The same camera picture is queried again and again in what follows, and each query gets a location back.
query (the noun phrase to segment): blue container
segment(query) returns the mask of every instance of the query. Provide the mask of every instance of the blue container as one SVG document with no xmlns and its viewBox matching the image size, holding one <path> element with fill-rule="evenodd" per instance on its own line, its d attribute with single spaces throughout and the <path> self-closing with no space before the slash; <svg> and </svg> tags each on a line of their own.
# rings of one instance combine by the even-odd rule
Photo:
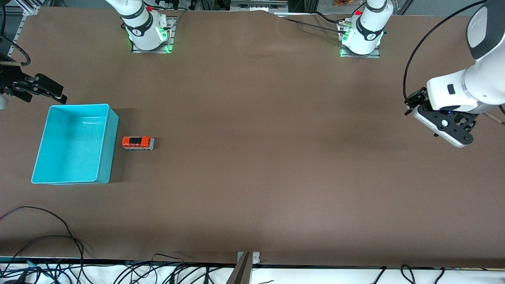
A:
<svg viewBox="0 0 505 284">
<path fill-rule="evenodd" d="M 51 106 L 32 183 L 108 183 L 118 121 L 107 104 Z"/>
</svg>

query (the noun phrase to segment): orange object in background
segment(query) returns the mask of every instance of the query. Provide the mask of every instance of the orange object in background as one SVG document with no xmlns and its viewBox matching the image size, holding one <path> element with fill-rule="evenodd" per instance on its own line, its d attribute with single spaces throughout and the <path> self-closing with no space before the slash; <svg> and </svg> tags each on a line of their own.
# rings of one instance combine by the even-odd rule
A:
<svg viewBox="0 0 505 284">
<path fill-rule="evenodd" d="M 155 139 L 149 136 L 125 136 L 121 144 L 126 150 L 152 150 L 155 147 Z"/>
</svg>

